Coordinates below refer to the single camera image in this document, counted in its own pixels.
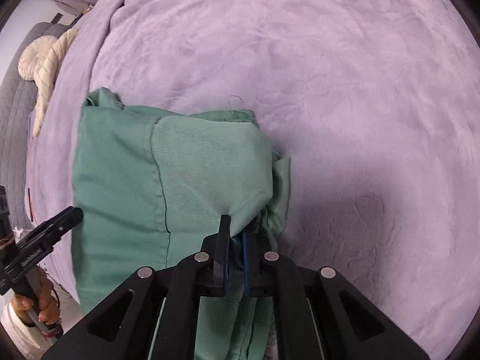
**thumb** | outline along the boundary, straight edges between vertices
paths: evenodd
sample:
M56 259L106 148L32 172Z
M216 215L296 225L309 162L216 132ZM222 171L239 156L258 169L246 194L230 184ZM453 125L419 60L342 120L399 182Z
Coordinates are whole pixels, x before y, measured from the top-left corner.
M11 299L11 306L15 311L27 311L33 307L33 302L31 299L24 296L15 295Z

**human hand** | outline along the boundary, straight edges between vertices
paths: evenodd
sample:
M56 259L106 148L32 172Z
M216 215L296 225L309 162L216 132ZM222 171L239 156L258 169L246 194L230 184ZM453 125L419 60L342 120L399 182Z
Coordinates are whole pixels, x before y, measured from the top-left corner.
M42 289L38 295L38 306L40 307L38 320L47 325L52 325L53 323L57 323L60 319L60 308L57 304L57 300L52 296L52 282L47 279L47 274L43 269L39 268L38 270L40 283L42 285ZM22 295L15 295L10 303L15 314L18 315L23 323L26 325L31 325L33 323L32 319L26 313L33 307L33 301L31 299Z

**white sleeve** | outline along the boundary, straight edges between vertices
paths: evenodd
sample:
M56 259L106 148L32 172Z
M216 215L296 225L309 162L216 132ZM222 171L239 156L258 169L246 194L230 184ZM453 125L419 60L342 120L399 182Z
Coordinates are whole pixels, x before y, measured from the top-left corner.
M36 327L25 326L10 303L5 305L0 322L27 360L40 360L53 344L49 338L44 338Z

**white wall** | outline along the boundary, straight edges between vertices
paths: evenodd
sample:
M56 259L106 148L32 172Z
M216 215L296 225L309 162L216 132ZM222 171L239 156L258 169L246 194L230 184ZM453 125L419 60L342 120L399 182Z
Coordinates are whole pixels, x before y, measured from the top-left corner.
M52 0L22 0L0 32L0 83L15 52L32 27L42 21L51 22L63 14L60 24L70 24L74 16L62 11Z

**gray sofa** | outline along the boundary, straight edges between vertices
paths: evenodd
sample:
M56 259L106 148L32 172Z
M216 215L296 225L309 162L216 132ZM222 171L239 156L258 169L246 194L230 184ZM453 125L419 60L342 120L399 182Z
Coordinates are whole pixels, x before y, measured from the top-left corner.
M18 61L25 47L43 35L59 37L69 27L39 23L18 48L0 86L0 184L7 188L11 225L32 228L25 210L25 174L29 119L37 100L37 86L18 74Z

